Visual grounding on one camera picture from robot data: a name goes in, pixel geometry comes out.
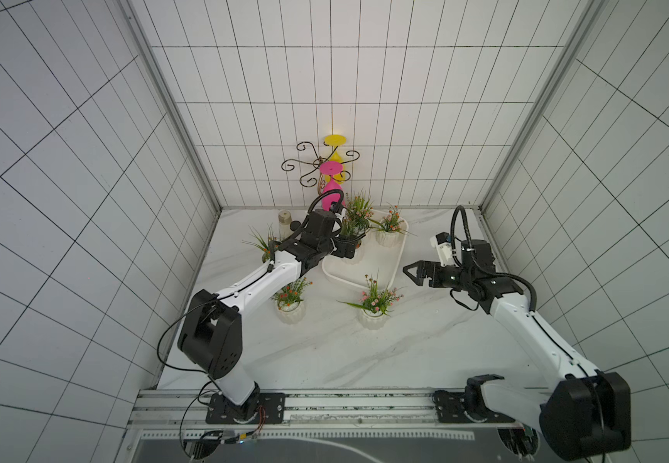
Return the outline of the green potted plant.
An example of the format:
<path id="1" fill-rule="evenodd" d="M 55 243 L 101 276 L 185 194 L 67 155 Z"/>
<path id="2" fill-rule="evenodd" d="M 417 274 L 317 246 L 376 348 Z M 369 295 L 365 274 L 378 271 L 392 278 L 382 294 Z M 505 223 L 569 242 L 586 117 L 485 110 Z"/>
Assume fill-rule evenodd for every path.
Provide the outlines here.
<path id="1" fill-rule="evenodd" d="M 357 235 L 369 230 L 372 216 L 373 206 L 367 194 L 356 194 L 348 201 L 346 219 Z"/>
<path id="2" fill-rule="evenodd" d="M 335 240 L 336 252 L 333 255 L 342 258 L 345 264 L 357 264 L 362 259 L 359 248 L 366 234 L 367 228 L 360 220 L 345 218 L 341 232 Z"/>

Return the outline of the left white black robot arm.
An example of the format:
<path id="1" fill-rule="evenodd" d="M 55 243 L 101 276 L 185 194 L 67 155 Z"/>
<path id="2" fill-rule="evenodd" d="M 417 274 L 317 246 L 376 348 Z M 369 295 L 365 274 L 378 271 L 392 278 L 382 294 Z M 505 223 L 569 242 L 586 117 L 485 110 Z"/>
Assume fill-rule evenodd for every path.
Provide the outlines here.
<path id="1" fill-rule="evenodd" d="M 336 249 L 341 206 L 312 208 L 303 223 L 275 246 L 268 262 L 240 282 L 215 293 L 197 292 L 187 312 L 176 345 L 193 364 L 187 372 L 205 374 L 219 391 L 226 414 L 247 422 L 257 417 L 260 388 L 241 365 L 243 323 L 284 287 L 303 283 Z"/>

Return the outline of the pink potted plant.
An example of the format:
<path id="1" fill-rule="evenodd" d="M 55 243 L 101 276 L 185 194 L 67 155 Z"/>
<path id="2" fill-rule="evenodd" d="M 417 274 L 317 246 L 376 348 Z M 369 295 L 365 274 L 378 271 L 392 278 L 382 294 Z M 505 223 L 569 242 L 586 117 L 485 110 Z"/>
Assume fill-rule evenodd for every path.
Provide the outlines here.
<path id="1" fill-rule="evenodd" d="M 359 302 L 341 301 L 350 308 L 358 311 L 361 325 L 367 330 L 382 328 L 390 316 L 394 305 L 400 302 L 404 295 L 396 287 L 381 287 L 371 275 L 365 275 L 367 288 L 362 291 Z"/>

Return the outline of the small red flower potted plant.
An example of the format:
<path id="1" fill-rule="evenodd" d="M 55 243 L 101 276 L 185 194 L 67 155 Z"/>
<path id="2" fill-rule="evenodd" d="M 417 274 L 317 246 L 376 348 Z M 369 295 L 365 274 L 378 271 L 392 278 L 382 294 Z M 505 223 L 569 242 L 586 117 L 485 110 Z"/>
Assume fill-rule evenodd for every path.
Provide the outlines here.
<path id="1" fill-rule="evenodd" d="M 376 233 L 377 243 L 384 247 L 394 247 L 400 237 L 411 235 L 398 206 L 391 206 L 385 216 L 378 219 L 369 218 L 368 221 Z"/>

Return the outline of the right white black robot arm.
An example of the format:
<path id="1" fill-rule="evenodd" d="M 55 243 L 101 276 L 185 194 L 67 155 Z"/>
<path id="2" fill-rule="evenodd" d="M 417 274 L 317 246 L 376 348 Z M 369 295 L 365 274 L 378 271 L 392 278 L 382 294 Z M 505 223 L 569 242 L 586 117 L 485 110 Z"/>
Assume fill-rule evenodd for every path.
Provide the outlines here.
<path id="1" fill-rule="evenodd" d="M 440 422 L 520 422 L 565 461 L 627 451 L 632 402 L 622 376 L 599 370 L 539 316 L 532 285 L 498 272 L 487 241 L 456 242 L 440 233 L 432 245 L 439 260 L 406 265 L 404 274 L 418 286 L 467 293 L 519 343 L 546 381 L 544 391 L 533 392 L 500 374 L 471 377 L 460 393 L 434 393 Z"/>

